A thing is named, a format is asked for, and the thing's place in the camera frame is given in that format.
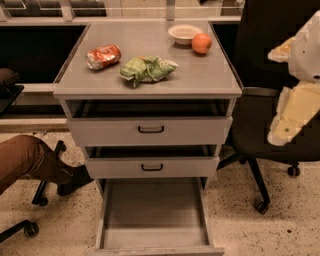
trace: orange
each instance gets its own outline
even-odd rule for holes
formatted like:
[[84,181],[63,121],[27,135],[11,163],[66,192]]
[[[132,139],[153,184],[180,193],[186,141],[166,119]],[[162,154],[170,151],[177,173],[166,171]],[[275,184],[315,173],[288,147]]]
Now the orange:
[[212,39],[206,33],[198,33],[192,39],[192,49],[199,54],[207,54],[212,46]]

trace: office chair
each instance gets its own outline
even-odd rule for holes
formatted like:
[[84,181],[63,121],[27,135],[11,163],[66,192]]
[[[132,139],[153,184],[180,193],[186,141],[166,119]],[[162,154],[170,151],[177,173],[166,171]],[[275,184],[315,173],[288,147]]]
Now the office chair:
[[267,54],[294,36],[319,9],[318,0],[247,0],[233,51],[229,51],[244,89],[234,108],[228,136],[235,153],[222,159],[218,169],[238,160],[249,163],[263,197],[255,205],[261,214],[267,212],[270,197],[256,159],[289,164],[291,176],[300,175],[298,161],[320,161],[319,113],[291,143],[273,146],[267,141],[282,88],[292,88],[298,83],[290,76],[287,63],[273,63]]
[[[18,73],[15,73],[10,69],[0,68],[0,117],[3,113],[5,113],[5,111],[24,89],[23,85],[15,84],[18,79]],[[54,150],[55,156],[59,157],[59,153],[65,150],[66,147],[63,141],[59,140]],[[45,206],[48,204],[47,198],[43,196],[46,185],[46,181],[40,182],[36,194],[32,200],[32,204],[40,206]],[[0,233],[0,243],[22,229],[24,229],[26,237],[34,237],[39,232],[38,225],[35,222],[23,220],[15,226]]]

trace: cabinet top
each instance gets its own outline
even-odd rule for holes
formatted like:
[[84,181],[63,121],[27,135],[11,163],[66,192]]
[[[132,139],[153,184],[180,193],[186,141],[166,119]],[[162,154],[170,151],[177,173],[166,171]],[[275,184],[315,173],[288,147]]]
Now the cabinet top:
[[[198,55],[191,46],[177,45],[168,34],[176,24],[200,27],[212,38],[208,54]],[[100,71],[88,68],[88,51],[108,44],[121,50],[120,61]],[[136,89],[127,86],[120,68],[130,59],[155,55],[179,66],[157,83],[141,83]],[[75,46],[67,66],[61,72],[54,95],[57,98],[235,98],[241,90],[219,43],[206,21],[111,21],[93,23]]]

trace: drawer handle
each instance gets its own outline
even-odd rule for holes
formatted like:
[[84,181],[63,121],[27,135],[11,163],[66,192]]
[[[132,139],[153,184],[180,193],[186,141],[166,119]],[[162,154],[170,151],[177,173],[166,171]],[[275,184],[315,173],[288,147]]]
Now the drawer handle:
[[159,168],[145,168],[144,164],[141,165],[141,169],[145,172],[158,172],[163,169],[163,164],[160,164]]
[[140,133],[162,133],[164,131],[164,126],[162,125],[160,129],[155,128],[143,128],[140,125],[138,126],[138,131]]

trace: white bowl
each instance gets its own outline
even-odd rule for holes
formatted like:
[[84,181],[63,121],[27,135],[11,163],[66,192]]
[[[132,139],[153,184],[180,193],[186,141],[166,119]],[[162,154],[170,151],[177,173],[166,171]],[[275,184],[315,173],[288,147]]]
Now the white bowl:
[[203,32],[201,28],[193,25],[175,25],[168,29],[168,33],[172,36],[177,44],[189,45],[194,36]]

